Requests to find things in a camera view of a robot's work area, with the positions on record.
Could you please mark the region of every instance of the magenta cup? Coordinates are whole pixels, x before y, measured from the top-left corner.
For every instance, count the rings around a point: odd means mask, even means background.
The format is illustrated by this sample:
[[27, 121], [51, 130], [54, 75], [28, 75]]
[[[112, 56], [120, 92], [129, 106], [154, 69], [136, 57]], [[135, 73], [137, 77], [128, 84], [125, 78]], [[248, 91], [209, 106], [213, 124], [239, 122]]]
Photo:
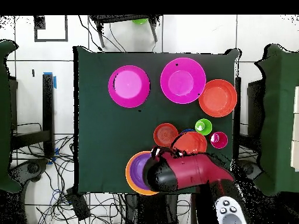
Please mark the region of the magenta cup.
[[206, 74], [201, 65], [190, 58], [169, 62], [161, 73], [161, 89], [174, 103], [187, 104], [199, 98], [206, 85]]
[[216, 149], [224, 148], [228, 143], [228, 138], [225, 133], [218, 131], [212, 134], [211, 144]]
[[119, 106], [138, 107], [150, 93], [150, 80], [143, 69], [134, 65], [122, 66], [112, 73], [108, 91]]

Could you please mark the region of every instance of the white controller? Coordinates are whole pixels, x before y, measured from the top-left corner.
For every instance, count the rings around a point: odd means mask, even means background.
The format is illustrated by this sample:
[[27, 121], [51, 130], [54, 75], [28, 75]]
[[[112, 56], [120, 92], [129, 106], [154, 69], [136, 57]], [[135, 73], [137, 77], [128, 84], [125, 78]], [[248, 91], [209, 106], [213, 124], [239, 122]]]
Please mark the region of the white controller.
[[233, 198], [219, 198], [215, 208], [219, 224], [247, 224], [240, 204]]

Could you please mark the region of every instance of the orange bowl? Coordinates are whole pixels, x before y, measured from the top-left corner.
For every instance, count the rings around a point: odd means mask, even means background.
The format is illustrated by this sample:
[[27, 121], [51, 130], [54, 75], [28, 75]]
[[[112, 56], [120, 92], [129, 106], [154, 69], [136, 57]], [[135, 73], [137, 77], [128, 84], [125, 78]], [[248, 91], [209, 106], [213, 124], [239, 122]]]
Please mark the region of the orange bowl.
[[182, 134], [182, 136], [176, 140], [173, 144], [173, 148], [191, 154], [207, 151], [207, 145], [207, 140], [202, 134], [196, 131], [189, 131]]
[[237, 104], [237, 92], [226, 80], [215, 79], [206, 83], [199, 96], [201, 109], [212, 117], [223, 117], [231, 113]]

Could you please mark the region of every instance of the green object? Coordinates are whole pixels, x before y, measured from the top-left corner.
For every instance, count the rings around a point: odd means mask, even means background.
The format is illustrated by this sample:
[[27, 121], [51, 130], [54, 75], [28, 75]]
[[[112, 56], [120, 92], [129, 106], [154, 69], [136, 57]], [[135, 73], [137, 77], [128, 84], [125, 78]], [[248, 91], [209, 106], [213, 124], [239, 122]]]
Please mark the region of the green object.
[[[176, 104], [166, 98], [160, 87], [161, 72], [171, 60], [194, 59], [203, 67], [207, 81], [224, 79], [234, 83], [234, 62], [239, 52], [227, 55], [89, 52], [77, 47], [79, 70], [79, 185], [80, 192], [135, 193], [127, 183], [125, 169], [132, 156], [150, 151], [155, 146], [153, 133], [161, 123], [171, 123], [178, 130], [194, 126], [199, 118], [209, 118], [215, 129], [227, 134], [224, 149], [210, 144], [207, 151], [215, 153], [227, 167], [224, 157], [232, 157], [232, 113], [212, 118], [204, 113], [199, 101]], [[117, 105], [108, 92], [111, 74], [124, 65], [142, 68], [151, 80], [148, 99], [139, 107]], [[194, 193], [195, 187], [177, 193]]]
[[147, 22], [147, 18], [132, 20], [132, 22], [134, 22], [135, 24], [144, 24], [145, 22]]
[[201, 133], [202, 135], [206, 136], [212, 131], [212, 123], [210, 120], [202, 118], [201, 120], [198, 120], [198, 122], [196, 122], [195, 130], [198, 133]]
[[265, 171], [255, 184], [264, 194], [299, 193], [299, 172], [290, 166], [295, 87], [299, 86], [299, 53], [270, 45], [266, 59], [257, 62], [265, 73], [265, 121], [260, 135]]
[[11, 164], [11, 95], [9, 92], [8, 68], [6, 58], [16, 50], [16, 45], [10, 40], [0, 40], [0, 190], [17, 193], [21, 185], [8, 175]]

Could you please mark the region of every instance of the purple plate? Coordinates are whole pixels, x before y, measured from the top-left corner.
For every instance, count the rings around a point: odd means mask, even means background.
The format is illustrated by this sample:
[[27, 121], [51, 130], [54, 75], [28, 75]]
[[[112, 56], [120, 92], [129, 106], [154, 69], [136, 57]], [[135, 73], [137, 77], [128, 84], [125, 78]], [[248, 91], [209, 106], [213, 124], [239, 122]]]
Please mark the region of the purple plate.
[[147, 160], [151, 157], [151, 154], [142, 154], [136, 157], [130, 167], [130, 176], [134, 184], [141, 189], [149, 190], [149, 188], [144, 184], [142, 179], [143, 168]]

